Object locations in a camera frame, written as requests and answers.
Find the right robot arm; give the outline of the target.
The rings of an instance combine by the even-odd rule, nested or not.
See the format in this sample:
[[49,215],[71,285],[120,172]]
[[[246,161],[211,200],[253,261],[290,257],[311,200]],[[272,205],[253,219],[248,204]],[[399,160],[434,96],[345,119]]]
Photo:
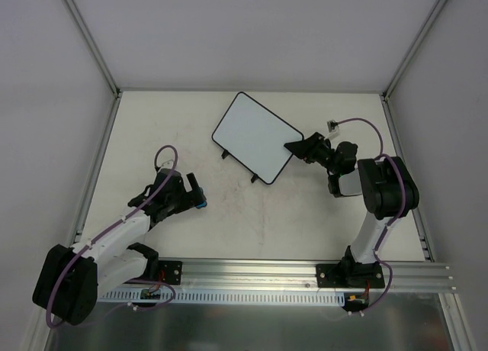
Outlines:
[[384,154],[376,159],[357,159],[357,144],[343,141],[332,147],[319,133],[284,147],[305,163],[324,167],[334,197],[361,196],[367,210],[357,237],[340,261],[316,265],[317,286],[384,288],[380,251],[397,221],[419,204],[419,190],[402,159]]

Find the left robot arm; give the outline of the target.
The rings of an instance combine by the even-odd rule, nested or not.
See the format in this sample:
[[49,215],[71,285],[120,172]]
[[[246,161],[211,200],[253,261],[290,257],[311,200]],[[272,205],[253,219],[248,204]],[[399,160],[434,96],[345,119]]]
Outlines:
[[131,280],[158,285],[168,270],[159,253],[143,243],[147,233],[166,218],[207,205],[194,173],[161,168],[154,183],[131,198],[124,214],[93,239],[69,247],[57,244],[47,253],[32,301],[48,316],[76,326],[97,300]]

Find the blue black whiteboard eraser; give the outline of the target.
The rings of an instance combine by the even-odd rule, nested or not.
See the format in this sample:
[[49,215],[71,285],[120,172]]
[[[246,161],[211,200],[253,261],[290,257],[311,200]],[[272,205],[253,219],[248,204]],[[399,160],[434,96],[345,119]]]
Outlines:
[[201,203],[195,205],[196,209],[202,209],[207,207],[207,201],[203,200]]

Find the white whiteboard black frame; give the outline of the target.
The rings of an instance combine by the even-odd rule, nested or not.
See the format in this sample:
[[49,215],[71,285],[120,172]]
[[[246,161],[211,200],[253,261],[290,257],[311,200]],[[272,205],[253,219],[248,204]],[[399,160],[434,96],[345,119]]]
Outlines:
[[271,185],[292,157],[286,143],[304,135],[245,92],[238,92],[211,135],[222,158],[233,157],[259,179]]

